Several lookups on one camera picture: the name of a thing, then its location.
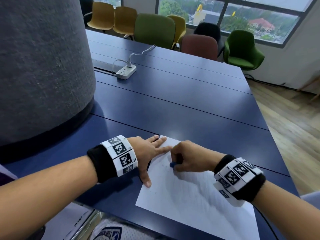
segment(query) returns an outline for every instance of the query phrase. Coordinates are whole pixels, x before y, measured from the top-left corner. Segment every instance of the person's left hand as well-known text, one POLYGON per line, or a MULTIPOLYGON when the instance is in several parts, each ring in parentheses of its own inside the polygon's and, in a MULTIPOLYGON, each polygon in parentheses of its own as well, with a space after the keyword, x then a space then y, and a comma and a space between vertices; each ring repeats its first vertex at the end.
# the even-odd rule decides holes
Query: person's left hand
POLYGON ((140 179, 142 183, 149 188, 151 186, 151 180, 147 173, 148 163, 152 158, 162 154, 167 153, 172 149, 172 146, 160 147, 162 143, 164 143, 167 138, 162 137, 159 140, 158 135, 154 135, 146 140, 142 139, 140 136, 127 138, 132 148, 134 149, 134 153, 136 154, 138 160, 138 169, 140 173, 140 179))

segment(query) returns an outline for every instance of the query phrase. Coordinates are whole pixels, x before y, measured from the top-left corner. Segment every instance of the yellow chair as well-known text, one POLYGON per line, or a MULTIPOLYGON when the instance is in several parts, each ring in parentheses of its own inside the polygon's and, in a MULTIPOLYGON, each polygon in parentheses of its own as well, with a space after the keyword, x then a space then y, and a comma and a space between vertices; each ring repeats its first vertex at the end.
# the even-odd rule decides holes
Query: yellow chair
POLYGON ((133 35, 137 19, 137 10, 130 7, 116 7, 113 30, 123 35, 133 35))
POLYGON ((171 18, 176 24, 176 33, 174 36, 173 44, 174 47, 177 43, 180 43, 182 37, 186 34, 186 20, 183 17, 177 15, 168 15, 167 17, 171 18))
POLYGON ((115 11, 113 6, 105 2, 94 2, 92 5, 92 18, 87 25, 105 32, 105 30, 112 29, 114 24, 115 11))

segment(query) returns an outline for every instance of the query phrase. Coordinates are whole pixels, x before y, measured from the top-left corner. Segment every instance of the person's left arm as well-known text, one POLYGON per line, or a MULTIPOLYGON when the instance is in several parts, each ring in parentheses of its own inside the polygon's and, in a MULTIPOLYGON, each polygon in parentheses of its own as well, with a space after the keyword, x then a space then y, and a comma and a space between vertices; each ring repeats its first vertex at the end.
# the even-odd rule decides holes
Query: person's left arm
MULTIPOLYGON (((151 186, 149 161, 171 149, 159 148, 165 137, 157 139, 158 135, 147 140, 128 138, 138 160, 141 180, 147 187, 151 186)), ((82 156, 1 186, 0 239, 27 238, 97 182, 91 159, 82 156)))

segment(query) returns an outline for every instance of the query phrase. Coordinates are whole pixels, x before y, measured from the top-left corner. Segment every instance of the hand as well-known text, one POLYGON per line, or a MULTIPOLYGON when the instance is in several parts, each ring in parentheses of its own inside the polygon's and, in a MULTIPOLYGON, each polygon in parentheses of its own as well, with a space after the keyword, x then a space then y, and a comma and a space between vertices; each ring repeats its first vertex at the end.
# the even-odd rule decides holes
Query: hand
POLYGON ((197 145, 189 140, 182 141, 171 150, 172 162, 177 172, 214 171, 226 154, 215 152, 197 145))
POLYGON ((152 158, 162 154, 167 153, 172 149, 172 146, 165 146, 159 148, 166 140, 166 137, 162 137, 159 140, 158 135, 154 135, 149 139, 142 139, 141 137, 130 137, 127 138, 132 148, 134 149, 134 153, 136 154, 138 160, 138 169, 140 173, 140 179, 142 183, 149 188, 151 186, 151 180, 147 173, 148 163, 152 158))

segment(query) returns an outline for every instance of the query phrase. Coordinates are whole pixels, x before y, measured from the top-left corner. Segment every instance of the black wristband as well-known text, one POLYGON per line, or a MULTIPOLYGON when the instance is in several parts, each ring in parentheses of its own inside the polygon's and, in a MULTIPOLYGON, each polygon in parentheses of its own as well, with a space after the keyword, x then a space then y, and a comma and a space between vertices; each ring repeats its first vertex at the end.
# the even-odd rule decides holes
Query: black wristband
POLYGON ((114 166, 107 149, 103 145, 97 145, 89 149, 87 155, 94 165, 99 183, 117 177, 116 167, 114 166))
MULTIPOLYGON (((215 167, 214 174, 220 172, 221 169, 223 169, 228 163, 230 163, 234 159, 236 158, 233 155, 225 155, 218 163, 218 165, 215 167)), ((237 200, 245 200, 247 202, 252 202, 265 182, 266 176, 264 176, 263 174, 258 174, 240 190, 232 193, 232 195, 237 200)))

